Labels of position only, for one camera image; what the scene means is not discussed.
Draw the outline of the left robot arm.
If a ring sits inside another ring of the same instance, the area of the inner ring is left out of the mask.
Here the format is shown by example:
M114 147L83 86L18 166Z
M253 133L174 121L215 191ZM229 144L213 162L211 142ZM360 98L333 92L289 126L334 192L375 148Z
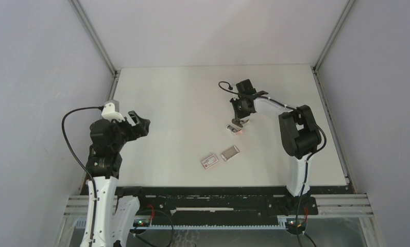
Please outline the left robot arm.
M90 154L86 168L89 204L81 246L125 246L135 215L147 210L148 202L139 195L125 196L114 204L122 163L121 149L130 141L148 135L150 120L135 111L122 120L100 119L90 125Z

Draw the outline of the red white staple box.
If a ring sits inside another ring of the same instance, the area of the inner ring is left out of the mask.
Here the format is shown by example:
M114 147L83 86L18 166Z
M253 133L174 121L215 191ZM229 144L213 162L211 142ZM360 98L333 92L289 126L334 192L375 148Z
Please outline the red white staple box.
M218 157L215 154L212 154L201 160L201 164L204 169L209 169L219 162Z

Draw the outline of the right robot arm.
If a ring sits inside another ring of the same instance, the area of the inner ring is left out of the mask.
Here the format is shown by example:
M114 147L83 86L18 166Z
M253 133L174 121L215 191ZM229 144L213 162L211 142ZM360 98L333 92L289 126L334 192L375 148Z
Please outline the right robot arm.
M327 143L324 130L317 124L308 105L290 107L267 96L266 91L257 91L249 79L229 85L227 91L234 94L230 100L234 110L233 125L243 128L248 117L259 113L279 123L281 143L289 156L289 180L286 185L291 196L284 200L284 207L290 214L304 209L301 197L310 190L309 168L312 156L321 151Z

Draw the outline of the pink white stapler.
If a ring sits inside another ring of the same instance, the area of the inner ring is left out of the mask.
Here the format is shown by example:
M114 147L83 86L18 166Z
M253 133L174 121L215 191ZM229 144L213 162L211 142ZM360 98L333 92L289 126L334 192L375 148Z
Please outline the pink white stapler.
M244 133L243 129L235 128L231 125L227 125L227 129L230 131L230 133L234 136L238 136Z

